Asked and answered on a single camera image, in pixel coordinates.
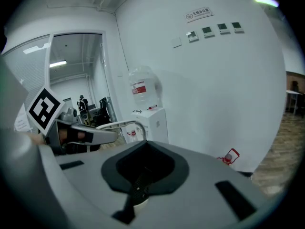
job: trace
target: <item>fluorescent light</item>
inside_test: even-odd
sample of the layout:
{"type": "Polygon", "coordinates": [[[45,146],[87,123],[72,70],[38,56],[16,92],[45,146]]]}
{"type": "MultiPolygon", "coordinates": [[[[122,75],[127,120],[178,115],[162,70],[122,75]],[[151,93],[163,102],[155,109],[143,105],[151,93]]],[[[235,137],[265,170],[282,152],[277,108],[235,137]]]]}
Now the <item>fluorescent light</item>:
{"type": "Polygon", "coordinates": [[[31,53],[31,52],[35,52],[35,51],[38,51],[38,50],[41,50],[41,49],[45,49],[45,48],[47,48],[49,46],[49,44],[48,43],[45,43],[44,45],[43,45],[43,47],[38,47],[38,46],[35,46],[35,47],[31,47],[31,48],[28,48],[28,49],[26,49],[26,50],[23,50],[23,52],[25,53],[25,54],[28,54],[28,53],[31,53]]]}
{"type": "Polygon", "coordinates": [[[59,65],[63,65],[63,64],[67,64],[67,61],[60,61],[60,62],[57,62],[57,63],[51,63],[50,64],[50,68],[51,67],[55,67],[55,66],[59,66],[59,65]]]}
{"type": "Polygon", "coordinates": [[[274,7],[278,7],[278,2],[276,2],[274,0],[255,0],[255,1],[261,2],[261,3],[266,3],[266,4],[269,4],[274,7]]]}

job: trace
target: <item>white wall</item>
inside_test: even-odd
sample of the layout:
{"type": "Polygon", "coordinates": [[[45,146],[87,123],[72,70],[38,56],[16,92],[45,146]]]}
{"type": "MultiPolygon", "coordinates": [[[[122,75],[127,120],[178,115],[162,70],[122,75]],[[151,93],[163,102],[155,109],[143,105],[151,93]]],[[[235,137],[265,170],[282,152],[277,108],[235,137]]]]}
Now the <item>white wall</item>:
{"type": "Polygon", "coordinates": [[[305,75],[305,60],[302,49],[287,24],[269,18],[282,46],[286,71],[305,75]]]}
{"type": "Polygon", "coordinates": [[[73,108],[77,110],[78,115],[80,114],[80,112],[78,110],[77,101],[79,100],[80,95],[83,95],[84,98],[88,100],[88,105],[92,104],[87,79],[85,77],[52,84],[51,89],[62,100],[71,98],[73,108]]]}
{"type": "Polygon", "coordinates": [[[104,97],[109,97],[106,81],[105,69],[101,63],[101,48],[98,47],[94,56],[94,63],[91,68],[91,82],[96,102],[96,107],[100,107],[99,101],[104,97]]]}
{"type": "Polygon", "coordinates": [[[282,50],[261,7],[254,0],[127,0],[117,21],[129,68],[148,65],[161,81],[170,144],[214,157],[235,148],[234,168],[253,172],[276,136],[286,90],[282,50]],[[186,24],[185,13],[205,6],[214,16],[186,24]],[[235,21],[244,34],[219,35],[218,23],[235,21]],[[203,38],[206,26],[214,38],[203,38]],[[193,30],[200,40],[189,43],[193,30]],[[182,46],[173,49],[176,37],[182,46]]]}
{"type": "Polygon", "coordinates": [[[46,0],[25,0],[15,11],[7,26],[8,42],[4,52],[33,38],[63,31],[104,31],[106,75],[109,92],[118,120],[131,109],[126,103],[127,67],[120,44],[114,15],[94,8],[49,9],[46,0]]]}

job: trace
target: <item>fire extinguisher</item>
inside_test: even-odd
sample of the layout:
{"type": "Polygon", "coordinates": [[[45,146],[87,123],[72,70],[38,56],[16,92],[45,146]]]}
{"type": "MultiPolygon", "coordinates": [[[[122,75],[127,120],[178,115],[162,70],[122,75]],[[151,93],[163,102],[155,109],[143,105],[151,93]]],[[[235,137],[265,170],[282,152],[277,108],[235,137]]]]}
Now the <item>fire extinguisher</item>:
{"type": "Polygon", "coordinates": [[[226,165],[230,166],[235,162],[235,160],[231,162],[232,161],[232,155],[230,154],[231,151],[237,154],[237,157],[235,158],[235,160],[237,160],[239,158],[239,153],[234,148],[231,148],[230,151],[223,158],[218,157],[217,159],[221,159],[226,165]]]}

